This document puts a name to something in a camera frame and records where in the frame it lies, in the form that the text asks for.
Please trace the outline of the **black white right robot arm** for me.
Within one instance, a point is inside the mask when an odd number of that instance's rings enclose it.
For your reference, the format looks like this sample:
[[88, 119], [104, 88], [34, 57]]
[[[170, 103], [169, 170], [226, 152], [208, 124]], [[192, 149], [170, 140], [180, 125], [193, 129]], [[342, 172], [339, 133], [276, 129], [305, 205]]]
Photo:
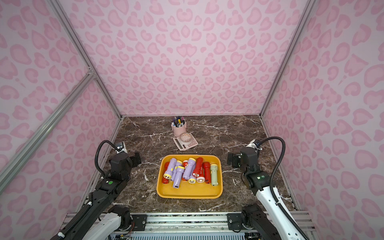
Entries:
[[307, 240], [273, 186], [272, 177], [261, 170], [259, 156], [256, 147], [244, 147], [236, 155], [228, 153], [227, 164], [241, 170], [244, 184], [262, 204], [245, 206], [238, 215], [227, 214], [228, 228], [235, 233], [255, 230], [262, 240]]

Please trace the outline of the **pale green flashlight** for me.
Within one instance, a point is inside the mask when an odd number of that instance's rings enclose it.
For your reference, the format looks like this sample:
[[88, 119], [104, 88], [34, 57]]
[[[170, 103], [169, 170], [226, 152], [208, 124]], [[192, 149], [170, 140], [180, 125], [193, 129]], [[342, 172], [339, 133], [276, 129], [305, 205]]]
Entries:
[[218, 186], [218, 165], [217, 164], [211, 164], [210, 167], [211, 170], [211, 185], [212, 186]]

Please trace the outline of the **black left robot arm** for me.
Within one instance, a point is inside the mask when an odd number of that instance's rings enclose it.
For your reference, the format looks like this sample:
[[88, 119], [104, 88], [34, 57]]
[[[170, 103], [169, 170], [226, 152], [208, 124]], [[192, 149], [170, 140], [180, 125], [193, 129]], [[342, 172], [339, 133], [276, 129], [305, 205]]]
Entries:
[[53, 240], [81, 240], [86, 236], [92, 225], [104, 210], [125, 189], [131, 179], [131, 171], [142, 163], [140, 153], [130, 157], [121, 152], [110, 159], [111, 171], [96, 186], [96, 190], [89, 193], [88, 202], [83, 205], [75, 217], [56, 235]]

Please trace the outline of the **red white flashlight emblem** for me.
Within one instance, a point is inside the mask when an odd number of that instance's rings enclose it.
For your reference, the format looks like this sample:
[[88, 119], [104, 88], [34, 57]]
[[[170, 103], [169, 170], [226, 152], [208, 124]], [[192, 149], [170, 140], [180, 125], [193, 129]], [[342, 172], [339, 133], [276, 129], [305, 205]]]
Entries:
[[200, 169], [199, 176], [197, 177], [197, 182], [198, 183], [204, 183], [205, 182], [205, 175], [204, 175], [203, 169]]

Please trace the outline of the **plain red flashlight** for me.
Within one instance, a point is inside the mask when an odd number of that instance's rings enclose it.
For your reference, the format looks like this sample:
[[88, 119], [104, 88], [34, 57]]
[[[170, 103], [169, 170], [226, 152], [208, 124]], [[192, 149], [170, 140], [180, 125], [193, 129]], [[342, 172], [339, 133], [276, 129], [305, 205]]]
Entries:
[[203, 162], [203, 170], [204, 170], [205, 183], [210, 184], [211, 183], [211, 164], [209, 162]]

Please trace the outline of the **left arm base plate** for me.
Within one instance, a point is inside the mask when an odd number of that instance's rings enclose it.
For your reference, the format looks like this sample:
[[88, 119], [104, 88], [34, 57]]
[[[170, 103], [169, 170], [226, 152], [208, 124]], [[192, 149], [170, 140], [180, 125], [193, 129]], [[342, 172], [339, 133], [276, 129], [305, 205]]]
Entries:
[[147, 214], [132, 214], [128, 207], [122, 205], [113, 206], [108, 210], [108, 214], [112, 214], [113, 218], [119, 222], [116, 231], [144, 231], [146, 228]]

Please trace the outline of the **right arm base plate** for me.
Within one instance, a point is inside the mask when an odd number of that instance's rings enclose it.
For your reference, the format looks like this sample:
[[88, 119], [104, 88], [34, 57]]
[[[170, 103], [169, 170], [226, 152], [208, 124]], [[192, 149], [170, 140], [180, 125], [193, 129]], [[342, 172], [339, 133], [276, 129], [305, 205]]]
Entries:
[[227, 223], [229, 230], [236, 233], [241, 230], [268, 231], [274, 227], [258, 204], [245, 206], [240, 213], [227, 214]]

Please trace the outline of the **purple flashlight group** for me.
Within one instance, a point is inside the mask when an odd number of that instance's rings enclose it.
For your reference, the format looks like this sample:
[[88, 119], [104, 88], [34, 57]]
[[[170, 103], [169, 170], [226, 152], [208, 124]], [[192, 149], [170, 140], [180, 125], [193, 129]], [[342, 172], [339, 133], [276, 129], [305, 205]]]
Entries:
[[188, 182], [189, 184], [195, 184], [197, 182], [196, 177], [190, 175]]

